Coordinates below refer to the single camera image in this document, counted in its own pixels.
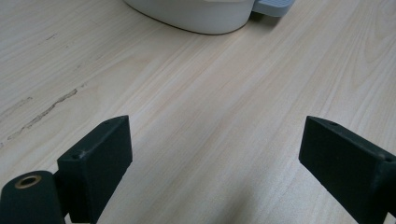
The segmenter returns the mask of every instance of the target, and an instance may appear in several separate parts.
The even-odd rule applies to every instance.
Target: wooden table
[[[394,0],[296,0],[227,35],[121,0],[4,0],[0,184],[129,115],[134,162],[100,223],[355,223],[298,161],[304,120],[395,154],[395,87]]]

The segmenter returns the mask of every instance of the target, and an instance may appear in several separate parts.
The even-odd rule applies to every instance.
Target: white container
[[[136,10],[181,29],[218,35],[243,26],[255,0],[124,0]]]

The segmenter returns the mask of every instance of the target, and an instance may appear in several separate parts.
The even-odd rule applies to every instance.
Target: wood grain
[[[298,162],[304,119],[396,153],[395,86],[393,0],[297,0],[227,35],[121,0],[5,0],[0,183],[55,172],[97,124],[129,115],[134,162],[100,223],[355,223]]]

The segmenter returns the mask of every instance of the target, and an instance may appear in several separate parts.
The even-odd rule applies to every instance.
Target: light wood surface
[[[129,115],[134,162],[99,223],[355,223],[298,161],[304,120],[395,154],[395,87],[394,0],[296,0],[227,35],[121,0],[3,0],[0,184]]]

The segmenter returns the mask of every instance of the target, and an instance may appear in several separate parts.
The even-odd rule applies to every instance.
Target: tabletop
[[[299,163],[304,121],[395,154],[395,87],[394,0],[296,0],[226,35],[121,0],[4,0],[0,184],[128,115],[134,161],[99,223],[355,223]]]

